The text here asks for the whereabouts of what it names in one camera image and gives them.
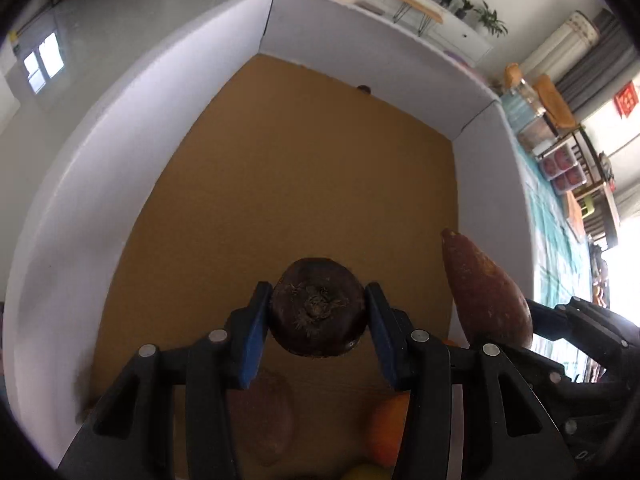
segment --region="window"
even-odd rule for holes
[[[37,94],[45,85],[46,81],[44,79],[44,76],[42,75],[40,66],[38,65],[38,59],[36,58],[35,53],[31,52],[24,59],[24,65],[25,67],[27,67],[27,70],[29,72],[29,84],[31,85],[31,88],[33,88],[33,91]]]
[[[24,58],[29,84],[36,94],[64,65],[55,32],[49,34],[36,50]]]
[[[602,253],[609,267],[612,312],[640,324],[640,218],[629,218],[620,226],[620,243]]]

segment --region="cardboard floor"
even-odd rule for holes
[[[140,345],[175,348],[222,327],[258,280],[275,284],[304,256],[379,281],[414,325],[446,336],[439,233],[457,226],[452,146],[372,93],[268,56],[236,73],[136,221],[102,315],[94,395]],[[289,379],[299,424],[273,466],[239,450],[245,479],[339,476],[365,456],[364,421],[391,393],[368,332],[353,351],[324,360],[289,354],[269,336],[262,366]],[[176,399],[175,468],[187,478],[184,392]]]

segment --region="screw head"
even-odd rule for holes
[[[429,332],[425,330],[414,330],[411,332],[411,339],[417,343],[425,343],[429,340]]]
[[[564,424],[564,432],[567,435],[572,435],[577,430],[578,430],[578,423],[575,420],[570,418],[568,421],[565,422],[565,424]]]
[[[209,341],[211,341],[212,343],[222,343],[228,336],[229,334],[226,333],[226,330],[219,328],[209,332]]]
[[[486,343],[482,346],[482,351],[491,357],[496,357],[500,353],[500,349],[493,343]]]
[[[151,357],[155,353],[156,353],[156,345],[146,344],[146,345],[142,345],[138,349],[138,355],[140,357]]]

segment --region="green stool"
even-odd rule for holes
[[[582,211],[582,218],[585,219],[587,218],[587,216],[589,216],[590,214],[593,214],[594,211],[596,211],[596,209],[593,206],[593,198],[591,197],[591,195],[587,195],[582,199],[582,203],[584,204],[583,206],[581,206],[581,211]]]

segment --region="sweet potato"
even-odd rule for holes
[[[516,283],[469,238],[442,232],[447,280],[469,343],[486,337],[530,348],[533,326],[529,306]]]
[[[236,444],[262,465],[277,462],[295,430],[293,392],[287,380],[260,370],[247,390],[228,390],[226,403]]]

